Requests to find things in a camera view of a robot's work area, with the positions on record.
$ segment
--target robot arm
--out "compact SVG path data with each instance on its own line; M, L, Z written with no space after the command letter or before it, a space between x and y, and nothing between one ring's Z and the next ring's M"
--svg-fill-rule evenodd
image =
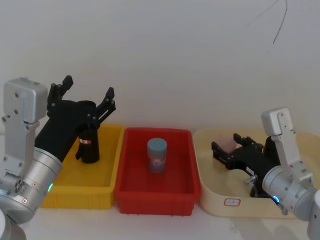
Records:
M27 78L4 85L5 152L0 161L0 240L26 238L18 226L31 220L53 186L78 135L100 123L115 109L110 88L98 108L92 101L62 100L72 86L71 76L63 84L47 88ZM36 137L39 119L49 120Z
M298 219L309 221L308 236L311 240L318 240L320 190L314 188L313 174L301 159L289 109L283 107L266 111L261 119L269 136L263 152L253 140L243 141L251 138L239 141L235 134L234 140L242 147L226 154L213 142L213 157L225 164L227 169L237 168L248 173L249 180L278 205L282 214L291 212Z
M272 109L262 113L261 118L281 163L266 174L262 187L284 214L289 211L300 220L309 221L308 236L317 240L320 236L320 190L314 188L313 174L301 160L289 109Z

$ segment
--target blue lid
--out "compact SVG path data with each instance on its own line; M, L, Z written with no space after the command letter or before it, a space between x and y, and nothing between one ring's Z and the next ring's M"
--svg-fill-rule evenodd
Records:
M162 138L152 138L148 141L148 153L153 156L165 155L167 147L167 142Z

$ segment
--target plastic container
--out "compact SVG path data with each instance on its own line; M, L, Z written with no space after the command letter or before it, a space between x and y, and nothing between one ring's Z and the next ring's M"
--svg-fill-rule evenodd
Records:
M45 198L43 208L110 209L123 142L124 127L102 124L98 130L100 159L86 164L77 160L77 139L62 170Z
M199 199L201 207L210 214L220 217L248 218L295 218L289 212L282 215L279 207L270 198L250 197L251 188L244 184L249 178L244 171L228 170L213 158L211 142L219 135L232 136L234 133L242 137L251 137L257 143L265 144L267 136L263 130L257 129L218 129L198 130L193 135L196 163L199 171L202 194ZM314 184L320 187L320 137L304 132L297 133L297 144L302 160L312 170Z
M165 170L148 168L147 143L152 138L167 142ZM200 196L200 182L192 135L187 130L127 128L115 185L123 214L192 214Z
M162 138L152 138L147 143L149 170L158 174L165 170L168 144Z

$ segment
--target small jar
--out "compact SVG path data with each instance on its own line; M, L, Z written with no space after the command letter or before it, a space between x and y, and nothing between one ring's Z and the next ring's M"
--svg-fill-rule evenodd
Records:
M167 149L167 142L162 138L152 138L148 141L148 167L152 173L161 173L165 170Z

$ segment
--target white wall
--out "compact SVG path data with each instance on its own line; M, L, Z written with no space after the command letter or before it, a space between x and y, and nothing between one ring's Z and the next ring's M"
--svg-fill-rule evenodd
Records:
M261 126L289 106L320 134L320 2L288 0L273 44L285 0L251 23L273 1L1 1L0 84L72 75L65 99L96 102L112 86L109 122L128 125Z

